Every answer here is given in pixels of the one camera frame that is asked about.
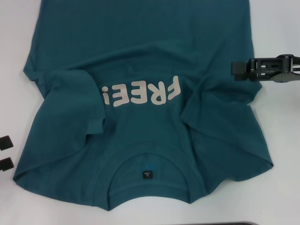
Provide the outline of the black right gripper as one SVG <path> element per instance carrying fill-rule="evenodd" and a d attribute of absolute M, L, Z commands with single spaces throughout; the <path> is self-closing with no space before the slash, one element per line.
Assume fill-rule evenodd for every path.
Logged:
<path fill-rule="evenodd" d="M 295 80 L 300 79 L 300 58 L 291 54 L 283 54 L 275 58 L 252 58 L 247 62 L 232 62 L 232 75 L 235 76 L 235 81 L 287 83 L 291 79 L 283 74 L 289 72 L 292 72 Z"/>

